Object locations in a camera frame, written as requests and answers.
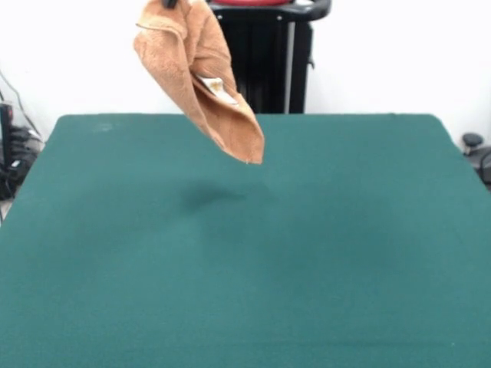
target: towel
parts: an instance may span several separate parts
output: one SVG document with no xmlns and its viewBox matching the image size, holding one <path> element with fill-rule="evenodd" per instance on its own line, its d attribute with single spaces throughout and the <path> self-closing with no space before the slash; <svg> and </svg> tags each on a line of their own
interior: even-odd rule
<svg viewBox="0 0 491 368">
<path fill-rule="evenodd" d="M 150 0 L 137 25 L 134 50 L 166 94 L 223 152 L 261 164 L 265 137 L 237 92 L 230 51 L 208 4 L 178 0 L 167 9 Z"/>
</svg>

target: black cart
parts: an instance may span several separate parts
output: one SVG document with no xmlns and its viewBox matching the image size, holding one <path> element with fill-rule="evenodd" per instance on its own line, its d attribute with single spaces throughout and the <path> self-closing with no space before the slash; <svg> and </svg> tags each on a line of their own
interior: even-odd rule
<svg viewBox="0 0 491 368">
<path fill-rule="evenodd" d="M 331 10 L 331 0 L 265 5 L 279 2 L 209 2 L 229 45 L 239 92 L 255 113 L 304 112 L 308 66 L 313 65 L 310 22 Z"/>
</svg>

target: orange towel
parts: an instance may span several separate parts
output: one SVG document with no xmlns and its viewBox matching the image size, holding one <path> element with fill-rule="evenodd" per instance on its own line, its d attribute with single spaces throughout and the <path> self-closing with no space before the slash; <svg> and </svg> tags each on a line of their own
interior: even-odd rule
<svg viewBox="0 0 491 368">
<path fill-rule="evenodd" d="M 230 156 L 262 163 L 265 138 L 237 92 L 222 29 L 203 0 L 166 9 L 150 0 L 133 47 L 143 66 L 176 105 Z"/>
</svg>

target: green felt surface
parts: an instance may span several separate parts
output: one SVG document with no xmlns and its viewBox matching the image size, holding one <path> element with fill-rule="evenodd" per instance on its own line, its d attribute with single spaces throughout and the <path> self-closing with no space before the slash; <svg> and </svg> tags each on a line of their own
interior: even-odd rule
<svg viewBox="0 0 491 368">
<path fill-rule="evenodd" d="M 489 368 L 491 201 L 429 116 L 64 117 L 0 230 L 1 368 Z"/>
</svg>

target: cable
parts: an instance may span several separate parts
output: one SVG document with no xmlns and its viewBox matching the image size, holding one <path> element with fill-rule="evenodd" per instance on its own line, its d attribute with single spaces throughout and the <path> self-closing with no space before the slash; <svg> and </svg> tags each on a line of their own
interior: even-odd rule
<svg viewBox="0 0 491 368">
<path fill-rule="evenodd" d="M 28 121 L 28 123 L 31 126 L 31 128 L 36 132 L 36 134 L 38 134 L 39 136 L 41 136 L 41 134 L 39 133 L 38 128 L 36 128 L 36 126 L 34 125 L 34 123 L 32 122 L 32 120 L 28 117 L 28 115 L 26 114 L 26 112 L 24 110 L 24 106 L 22 105 L 21 95 L 10 84 L 10 82 L 8 81 L 8 79 L 2 73 L 2 70 L 0 70 L 0 78 L 5 82 L 5 84 L 7 84 L 8 88 L 10 88 L 12 90 L 12 92 L 14 92 L 15 96 L 17 97 L 17 104 L 18 104 L 19 110 L 22 112 L 22 115 L 24 115 L 24 118 Z"/>
</svg>

